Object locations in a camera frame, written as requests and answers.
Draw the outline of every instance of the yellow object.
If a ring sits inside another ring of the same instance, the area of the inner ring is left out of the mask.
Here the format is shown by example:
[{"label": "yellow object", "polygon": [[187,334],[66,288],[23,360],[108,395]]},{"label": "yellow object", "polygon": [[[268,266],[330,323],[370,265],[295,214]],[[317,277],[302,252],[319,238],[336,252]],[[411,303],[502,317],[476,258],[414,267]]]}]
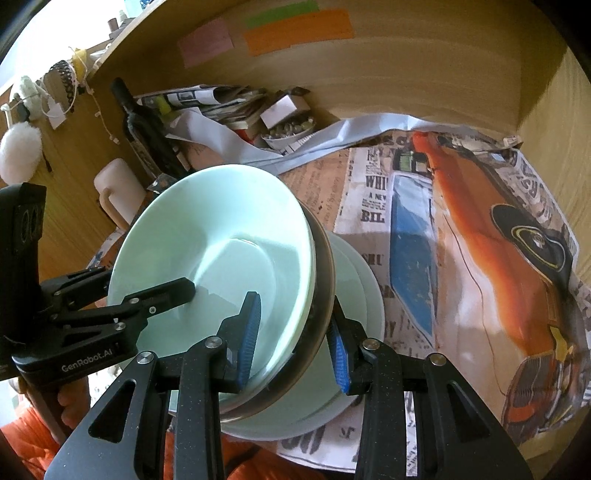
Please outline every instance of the yellow object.
[{"label": "yellow object", "polygon": [[550,333],[552,333],[554,341],[556,342],[556,348],[554,349],[556,360],[564,362],[566,360],[566,355],[570,352],[567,348],[566,340],[564,340],[560,329],[553,327],[552,325],[550,326]]},{"label": "yellow object", "polygon": [[160,115],[164,116],[164,115],[168,115],[170,112],[173,111],[172,108],[170,108],[170,105],[168,104],[168,102],[166,101],[166,99],[162,96],[162,95],[158,95],[154,101],[156,102],[156,105],[158,106],[158,111],[160,112]]},{"label": "yellow object", "polygon": [[72,55],[72,65],[74,66],[74,71],[76,72],[76,78],[78,79],[78,83],[82,83],[82,80],[85,78],[87,67],[86,67],[86,59],[88,55],[86,54],[86,50],[81,50],[76,48],[74,50],[74,55]]}]

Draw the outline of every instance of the blue gripper pad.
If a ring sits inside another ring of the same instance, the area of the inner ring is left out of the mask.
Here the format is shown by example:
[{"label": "blue gripper pad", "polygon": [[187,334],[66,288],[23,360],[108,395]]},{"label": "blue gripper pad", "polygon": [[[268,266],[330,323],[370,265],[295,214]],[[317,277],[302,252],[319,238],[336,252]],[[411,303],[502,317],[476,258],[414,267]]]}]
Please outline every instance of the blue gripper pad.
[{"label": "blue gripper pad", "polygon": [[256,338],[261,324],[261,296],[250,291],[246,294],[238,316],[246,319],[244,336],[238,349],[238,385],[243,389],[251,376],[252,357],[255,354]]},{"label": "blue gripper pad", "polygon": [[330,359],[332,360],[333,371],[335,372],[335,380],[341,391],[347,394],[351,386],[349,357],[334,318],[330,319],[329,328],[326,331],[326,340],[329,344]]}]

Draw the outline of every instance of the wine bottle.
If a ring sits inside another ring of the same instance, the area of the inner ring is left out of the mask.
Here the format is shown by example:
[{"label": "wine bottle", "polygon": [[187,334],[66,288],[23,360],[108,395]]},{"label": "wine bottle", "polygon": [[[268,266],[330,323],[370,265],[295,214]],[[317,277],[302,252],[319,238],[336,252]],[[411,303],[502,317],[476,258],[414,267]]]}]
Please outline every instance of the wine bottle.
[{"label": "wine bottle", "polygon": [[125,137],[148,174],[156,179],[165,173],[180,180],[193,172],[177,158],[173,145],[164,136],[164,125],[158,115],[138,105],[122,79],[113,80],[111,92],[125,112]]}]

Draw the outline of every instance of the white mug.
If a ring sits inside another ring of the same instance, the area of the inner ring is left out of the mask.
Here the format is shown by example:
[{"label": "white mug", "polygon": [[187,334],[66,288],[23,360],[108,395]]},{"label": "white mug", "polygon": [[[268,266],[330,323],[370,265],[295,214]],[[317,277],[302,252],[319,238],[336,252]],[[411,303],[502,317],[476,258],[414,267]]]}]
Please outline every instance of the white mug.
[{"label": "white mug", "polygon": [[100,206],[115,224],[127,230],[142,205],[145,190],[125,160],[116,158],[95,177]]}]

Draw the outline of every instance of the stacked plates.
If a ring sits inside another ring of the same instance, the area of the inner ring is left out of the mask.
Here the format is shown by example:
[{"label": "stacked plates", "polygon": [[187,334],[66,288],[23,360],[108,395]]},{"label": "stacked plates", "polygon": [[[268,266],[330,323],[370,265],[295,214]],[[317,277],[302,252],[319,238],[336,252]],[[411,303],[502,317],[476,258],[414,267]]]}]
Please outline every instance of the stacked plates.
[{"label": "stacked plates", "polygon": [[[214,335],[246,292],[257,291],[262,312],[251,377],[240,394],[220,394],[222,430],[257,440],[305,433],[353,400],[336,385],[324,339],[335,269],[345,315],[369,336],[381,339],[384,329],[369,267],[345,241],[329,237],[274,176],[246,166],[208,168],[161,194],[135,223],[108,304],[179,277],[193,280],[193,301],[150,318],[138,339],[140,351],[162,357]],[[176,402],[172,395],[173,411]]]}]

